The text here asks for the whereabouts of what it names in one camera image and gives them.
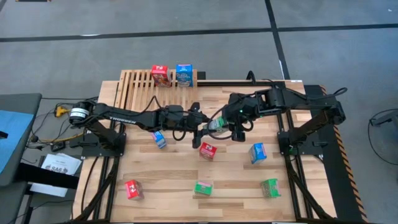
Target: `wooden tabletop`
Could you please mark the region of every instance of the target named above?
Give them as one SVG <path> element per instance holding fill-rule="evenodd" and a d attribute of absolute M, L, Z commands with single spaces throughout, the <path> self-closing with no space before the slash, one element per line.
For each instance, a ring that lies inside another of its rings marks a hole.
<path fill-rule="evenodd" d="M 302 82 L 286 80 L 287 88 L 304 93 Z M 157 88 L 148 70 L 123 70 L 119 81 L 104 81 L 99 102 L 134 111 L 142 111 L 153 95 L 160 104 L 180 104 L 189 109 L 194 101 L 200 102 L 201 110 L 209 117 L 227 104 L 229 94 L 252 93 L 266 86 L 205 86 L 194 88 Z M 288 127 L 283 115 L 285 127 Z M 309 111 L 292 111 L 294 125 L 300 126 L 311 118 Z M 102 121 L 109 126 L 109 121 Z M 167 147 L 159 149 L 150 133 L 137 126 L 127 125 L 126 151 L 119 165 L 118 180 L 111 214 L 112 222 L 266 222 L 294 221 L 284 158 L 279 153 L 276 133 L 279 130 L 276 116 L 258 119 L 254 129 L 246 133 L 246 142 L 217 141 L 208 136 L 202 138 L 216 146 L 213 162 L 199 157 L 198 149 L 192 148 L 192 134 L 176 142 L 171 131 L 163 131 Z M 257 142 L 263 142 L 267 159 L 252 165 L 248 151 Z M 303 168 L 309 191 L 327 213 L 335 217 L 325 168 L 313 156 L 302 156 Z M 80 214 L 81 197 L 94 159 L 84 160 L 78 190 L 73 204 L 75 216 Z M 84 206 L 97 191 L 103 158 L 94 166 L 88 182 Z M 282 196 L 264 198 L 260 182 L 277 178 Z M 128 200 L 124 183 L 129 180 L 142 183 L 145 199 Z M 212 183 L 210 197 L 197 196 L 193 188 L 197 180 Z M 298 200 L 301 214 L 305 216 L 302 194 Z M 104 217 L 104 195 L 100 217 Z"/>

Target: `green cereal box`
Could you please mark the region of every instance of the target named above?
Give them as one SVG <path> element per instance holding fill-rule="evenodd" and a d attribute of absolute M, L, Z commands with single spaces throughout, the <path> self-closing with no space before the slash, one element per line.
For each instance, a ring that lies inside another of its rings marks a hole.
<path fill-rule="evenodd" d="M 195 194 L 210 196 L 212 190 L 213 190 L 213 185 L 204 183 L 202 181 L 197 181 L 195 185 Z"/>
<path fill-rule="evenodd" d="M 261 183 L 262 193 L 266 198 L 280 197 L 278 179 L 268 179 Z"/>

